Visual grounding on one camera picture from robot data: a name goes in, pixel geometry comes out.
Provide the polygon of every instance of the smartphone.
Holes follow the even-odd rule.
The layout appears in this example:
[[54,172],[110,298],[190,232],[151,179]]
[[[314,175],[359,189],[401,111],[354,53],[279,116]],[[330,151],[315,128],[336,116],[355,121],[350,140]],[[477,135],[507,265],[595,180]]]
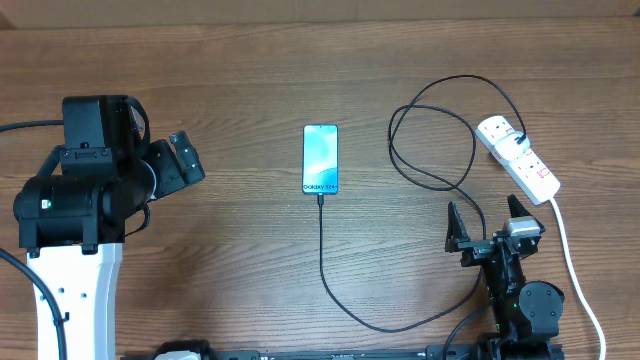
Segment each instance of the smartphone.
[[338,126],[307,125],[302,140],[302,192],[337,194]]

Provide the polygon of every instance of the wooden table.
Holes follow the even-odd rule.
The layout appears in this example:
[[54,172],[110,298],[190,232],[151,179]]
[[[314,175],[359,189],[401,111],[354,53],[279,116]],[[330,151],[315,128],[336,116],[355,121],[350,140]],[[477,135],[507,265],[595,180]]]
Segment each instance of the wooden table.
[[[119,354],[179,338],[260,351],[420,348],[442,343],[486,293],[392,335],[342,313],[318,275],[317,206],[300,191],[301,130],[318,122],[341,129],[341,192],[325,205],[329,284],[373,324],[417,321],[456,302],[477,274],[443,251],[447,203],[458,203],[474,237],[481,231],[460,196],[396,173],[386,127],[427,82],[459,73],[495,80],[522,112],[536,151],[562,182],[558,201],[574,262],[609,358],[637,359],[638,18],[5,31],[0,118],[60,119],[65,96],[128,94],[149,113],[153,139],[184,129],[197,147],[206,180],[153,204],[149,229],[127,240]],[[423,102],[472,124],[494,113],[516,124],[480,82],[443,84]],[[410,161],[450,179],[461,175],[471,141],[460,123],[416,111],[403,126],[397,144]],[[61,128],[0,135],[0,246],[20,258],[13,199],[62,141]],[[509,216],[511,193],[547,225],[525,274],[565,291],[555,342],[569,359],[596,358],[597,337],[572,290],[551,207],[531,205],[482,145],[462,187],[484,209],[490,233]],[[0,294],[0,357],[35,359],[31,285],[3,263]],[[486,314],[458,341],[492,328]]]

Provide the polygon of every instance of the power strip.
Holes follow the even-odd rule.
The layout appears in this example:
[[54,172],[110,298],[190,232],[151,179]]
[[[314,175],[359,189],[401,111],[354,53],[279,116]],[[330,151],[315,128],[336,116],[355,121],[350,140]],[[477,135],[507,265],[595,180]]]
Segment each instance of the power strip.
[[476,136],[535,205],[550,200],[560,189],[558,179],[531,149],[529,138],[518,143],[522,132],[514,130],[504,116],[481,122]]

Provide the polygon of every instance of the blue phone screen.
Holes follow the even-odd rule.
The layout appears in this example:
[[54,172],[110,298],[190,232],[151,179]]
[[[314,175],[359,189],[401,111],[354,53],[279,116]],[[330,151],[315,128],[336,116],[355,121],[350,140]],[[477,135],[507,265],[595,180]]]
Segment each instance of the blue phone screen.
[[302,192],[337,194],[338,127],[307,125],[303,140]]

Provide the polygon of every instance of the white power strip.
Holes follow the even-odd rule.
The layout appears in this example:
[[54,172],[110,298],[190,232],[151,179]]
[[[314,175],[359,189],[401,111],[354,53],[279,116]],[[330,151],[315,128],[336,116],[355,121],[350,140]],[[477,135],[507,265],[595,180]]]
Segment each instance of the white power strip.
[[607,343],[604,332],[580,288],[580,283],[578,282],[578,277],[573,268],[573,262],[571,261],[571,254],[569,253],[569,240],[567,239],[560,208],[553,198],[560,189],[560,182],[542,160],[540,160],[538,155],[533,152],[528,137],[524,141],[518,142],[518,139],[522,136],[522,132],[514,130],[504,116],[492,116],[481,122],[476,129],[476,136],[480,138],[496,160],[504,166],[509,175],[518,183],[522,191],[527,194],[535,205],[546,201],[551,202],[556,218],[558,219],[562,249],[564,250],[571,281],[573,282],[582,306],[584,306],[598,333],[598,339],[600,340],[599,359],[605,360]]
[[529,138],[518,144],[522,132],[514,130],[504,116],[481,122],[476,135],[535,205],[558,192],[560,182],[533,152]]

